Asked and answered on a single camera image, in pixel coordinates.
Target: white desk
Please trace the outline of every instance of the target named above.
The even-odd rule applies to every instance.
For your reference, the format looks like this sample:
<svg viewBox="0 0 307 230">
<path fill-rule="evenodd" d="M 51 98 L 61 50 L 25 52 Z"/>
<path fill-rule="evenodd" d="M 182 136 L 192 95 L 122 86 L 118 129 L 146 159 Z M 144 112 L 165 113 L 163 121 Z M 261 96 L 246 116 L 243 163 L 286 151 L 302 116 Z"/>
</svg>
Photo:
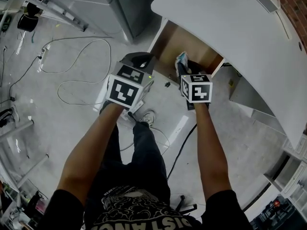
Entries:
<svg viewBox="0 0 307 230">
<path fill-rule="evenodd" d="M 152 10 L 226 58 L 259 93 L 296 147 L 307 122 L 307 55 L 284 15 L 257 0 L 155 0 Z"/>
</svg>

